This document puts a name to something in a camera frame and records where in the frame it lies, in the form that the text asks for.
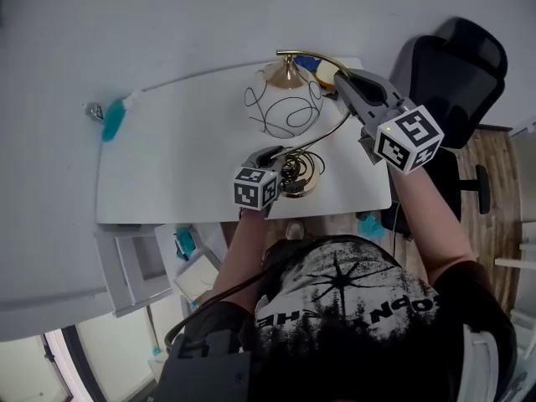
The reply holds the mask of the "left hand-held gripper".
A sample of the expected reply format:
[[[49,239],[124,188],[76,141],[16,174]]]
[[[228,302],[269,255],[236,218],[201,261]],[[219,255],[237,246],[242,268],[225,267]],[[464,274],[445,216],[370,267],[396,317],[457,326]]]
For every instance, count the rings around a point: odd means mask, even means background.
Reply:
[[[234,204],[270,214],[280,196],[281,170],[286,156],[275,156],[282,146],[266,147],[250,154],[234,176]]]

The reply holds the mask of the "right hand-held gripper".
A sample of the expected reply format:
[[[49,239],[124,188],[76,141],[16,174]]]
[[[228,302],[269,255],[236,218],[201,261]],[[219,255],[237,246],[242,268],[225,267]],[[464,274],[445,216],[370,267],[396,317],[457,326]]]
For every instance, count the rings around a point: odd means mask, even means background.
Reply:
[[[428,163],[444,133],[426,107],[396,95],[394,86],[380,75],[367,70],[348,71],[350,75],[335,74],[335,89],[362,122],[359,142],[372,162],[384,160],[403,174]]]

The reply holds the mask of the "brass lamp with globe shade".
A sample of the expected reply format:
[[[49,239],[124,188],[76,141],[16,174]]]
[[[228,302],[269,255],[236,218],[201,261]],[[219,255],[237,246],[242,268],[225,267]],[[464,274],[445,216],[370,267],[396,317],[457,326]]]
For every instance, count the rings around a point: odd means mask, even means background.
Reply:
[[[310,131],[320,120],[324,104],[323,88],[315,73],[297,65],[294,58],[308,55],[321,59],[320,64],[329,64],[348,74],[348,68],[340,61],[326,55],[303,50],[282,50],[280,58],[257,70],[245,88],[246,115],[259,131],[275,140],[296,140]],[[326,164],[312,146],[334,134],[349,118],[345,112],[342,119],[329,131],[318,134],[297,146],[282,146],[275,156],[285,155],[281,170],[280,194],[287,198],[302,198],[317,186]]]

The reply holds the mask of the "person's left forearm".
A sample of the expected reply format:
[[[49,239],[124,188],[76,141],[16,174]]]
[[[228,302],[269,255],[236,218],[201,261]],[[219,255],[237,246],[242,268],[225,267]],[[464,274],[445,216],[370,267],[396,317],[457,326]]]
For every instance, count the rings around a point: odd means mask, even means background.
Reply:
[[[211,296],[219,295],[261,273],[266,234],[265,212],[245,209],[213,285]]]

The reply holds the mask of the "person's right forearm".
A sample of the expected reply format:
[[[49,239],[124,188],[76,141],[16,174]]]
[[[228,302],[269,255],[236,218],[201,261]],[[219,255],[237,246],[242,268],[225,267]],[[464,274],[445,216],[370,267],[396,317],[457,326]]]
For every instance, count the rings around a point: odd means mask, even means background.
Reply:
[[[408,174],[394,170],[391,178],[431,285],[452,266],[477,259],[461,223],[425,169]]]

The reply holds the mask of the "white desk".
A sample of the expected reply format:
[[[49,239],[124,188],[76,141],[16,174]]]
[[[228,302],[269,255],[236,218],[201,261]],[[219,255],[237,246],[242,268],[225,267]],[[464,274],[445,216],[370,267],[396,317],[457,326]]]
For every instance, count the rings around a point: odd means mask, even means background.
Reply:
[[[102,145],[96,235],[114,312],[123,316],[173,292],[155,235],[165,224],[235,221],[232,180],[253,152],[275,139],[248,119],[244,93],[256,65],[218,70],[143,92],[111,142]],[[295,140],[311,140],[342,115],[325,100],[317,124]],[[391,204],[384,163],[372,163],[351,118],[312,146],[326,164],[311,193],[279,198],[273,219],[385,209]]]

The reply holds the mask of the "person's black shorts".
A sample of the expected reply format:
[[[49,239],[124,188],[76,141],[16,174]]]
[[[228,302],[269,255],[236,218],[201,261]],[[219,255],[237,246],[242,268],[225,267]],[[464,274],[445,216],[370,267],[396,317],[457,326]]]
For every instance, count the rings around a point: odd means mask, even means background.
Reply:
[[[301,261],[320,240],[319,237],[307,237],[302,240],[278,240],[265,253],[262,270],[275,267],[277,272],[285,270],[289,265]]]

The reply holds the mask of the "black mesh office chair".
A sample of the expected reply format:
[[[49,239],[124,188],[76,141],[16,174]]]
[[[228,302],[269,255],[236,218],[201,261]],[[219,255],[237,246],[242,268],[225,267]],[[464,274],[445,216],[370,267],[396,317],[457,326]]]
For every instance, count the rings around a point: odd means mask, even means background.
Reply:
[[[390,76],[403,95],[425,106],[445,134],[424,168],[457,218],[463,191],[477,192],[480,214],[490,210],[486,168],[478,164],[474,179],[461,179],[455,152],[467,145],[503,93],[507,71],[499,41],[478,24],[455,17],[432,35],[407,42]]]

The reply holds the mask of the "small white side table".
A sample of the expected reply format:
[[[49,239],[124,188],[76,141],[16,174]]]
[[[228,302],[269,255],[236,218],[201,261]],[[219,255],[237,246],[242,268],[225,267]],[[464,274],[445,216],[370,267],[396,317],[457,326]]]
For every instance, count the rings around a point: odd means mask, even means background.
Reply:
[[[207,255],[217,264],[219,270],[227,254],[228,247],[224,238],[223,230],[219,223],[205,224],[165,224],[155,229],[158,247],[162,256],[167,279],[174,292],[182,294],[176,287],[174,279],[187,264],[188,261],[176,256],[174,234],[178,227],[187,227],[192,232],[197,249],[190,260],[197,259],[200,255]]]

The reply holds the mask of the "beige notebook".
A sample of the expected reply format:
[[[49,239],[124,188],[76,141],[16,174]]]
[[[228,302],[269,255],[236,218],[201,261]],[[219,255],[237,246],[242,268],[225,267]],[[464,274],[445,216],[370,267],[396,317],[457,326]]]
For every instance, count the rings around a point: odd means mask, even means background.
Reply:
[[[179,271],[174,283],[190,302],[195,302],[213,288],[218,274],[219,267],[211,257],[200,255]]]

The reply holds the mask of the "teal spray bottle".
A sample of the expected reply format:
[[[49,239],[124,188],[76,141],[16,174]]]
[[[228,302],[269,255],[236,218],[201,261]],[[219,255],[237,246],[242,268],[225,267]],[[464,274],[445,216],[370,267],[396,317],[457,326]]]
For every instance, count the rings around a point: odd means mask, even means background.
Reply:
[[[126,114],[136,104],[142,94],[142,90],[134,90],[130,95],[119,98],[110,104],[103,116],[103,131],[101,136],[103,142],[111,142],[115,138]]]

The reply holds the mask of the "person's black printed t-shirt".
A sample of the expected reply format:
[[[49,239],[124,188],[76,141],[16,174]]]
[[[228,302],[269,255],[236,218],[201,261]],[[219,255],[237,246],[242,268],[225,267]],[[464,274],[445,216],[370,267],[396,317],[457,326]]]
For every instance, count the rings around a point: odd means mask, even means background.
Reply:
[[[433,284],[374,243],[337,235],[260,284],[256,312],[220,301],[185,328],[197,339],[237,332],[260,367],[256,402],[456,402],[465,328],[489,332],[497,389],[513,376],[516,337],[484,268],[458,263]]]

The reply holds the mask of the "white shelf board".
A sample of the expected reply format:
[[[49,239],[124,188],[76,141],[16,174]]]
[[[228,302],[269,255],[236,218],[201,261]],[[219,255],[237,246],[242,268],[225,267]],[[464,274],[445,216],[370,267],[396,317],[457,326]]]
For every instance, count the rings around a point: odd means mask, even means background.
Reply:
[[[519,250],[525,258],[507,259],[497,258],[494,264],[502,267],[515,268],[519,270],[536,271],[536,244],[522,243],[519,245]]]

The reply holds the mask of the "black framed window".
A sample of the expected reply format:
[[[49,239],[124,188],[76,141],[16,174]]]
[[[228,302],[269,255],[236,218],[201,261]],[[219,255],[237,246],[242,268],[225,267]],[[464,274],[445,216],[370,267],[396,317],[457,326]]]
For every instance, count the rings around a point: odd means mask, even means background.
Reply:
[[[155,386],[161,344],[145,312],[0,340],[0,402],[129,402]]]

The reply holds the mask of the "black recording device box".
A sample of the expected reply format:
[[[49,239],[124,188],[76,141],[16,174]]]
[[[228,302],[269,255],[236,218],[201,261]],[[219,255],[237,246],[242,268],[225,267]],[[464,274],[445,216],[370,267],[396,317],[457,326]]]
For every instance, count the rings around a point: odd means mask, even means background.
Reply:
[[[251,353],[240,349],[230,330],[178,335],[147,402],[248,402]]]

